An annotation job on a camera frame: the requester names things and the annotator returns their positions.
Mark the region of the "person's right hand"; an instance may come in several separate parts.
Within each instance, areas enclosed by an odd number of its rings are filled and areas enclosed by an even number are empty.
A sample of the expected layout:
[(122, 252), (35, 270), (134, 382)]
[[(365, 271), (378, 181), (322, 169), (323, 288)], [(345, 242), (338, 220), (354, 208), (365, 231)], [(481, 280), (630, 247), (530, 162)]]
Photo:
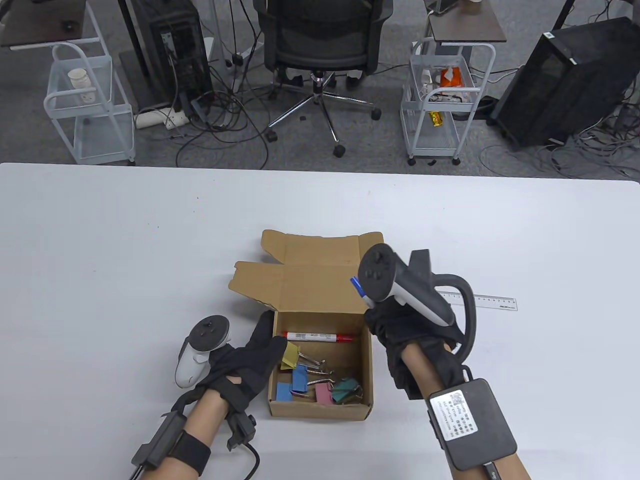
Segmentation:
[(424, 400), (466, 380), (463, 364), (452, 352), (464, 341), (457, 325), (437, 326), (394, 298), (367, 310), (365, 322), (386, 350), (396, 388), (410, 400)]

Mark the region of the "person's left hand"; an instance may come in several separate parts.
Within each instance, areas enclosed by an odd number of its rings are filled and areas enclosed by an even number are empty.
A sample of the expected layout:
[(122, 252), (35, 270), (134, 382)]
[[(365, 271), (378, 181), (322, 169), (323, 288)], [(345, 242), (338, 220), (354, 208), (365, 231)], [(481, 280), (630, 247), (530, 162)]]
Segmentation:
[(285, 337), (273, 335), (274, 319), (274, 311), (264, 311), (245, 346), (227, 344), (214, 350), (208, 375), (196, 385), (187, 402), (198, 402), (206, 391), (213, 390), (226, 400), (231, 412), (244, 412), (266, 387), (288, 346)]

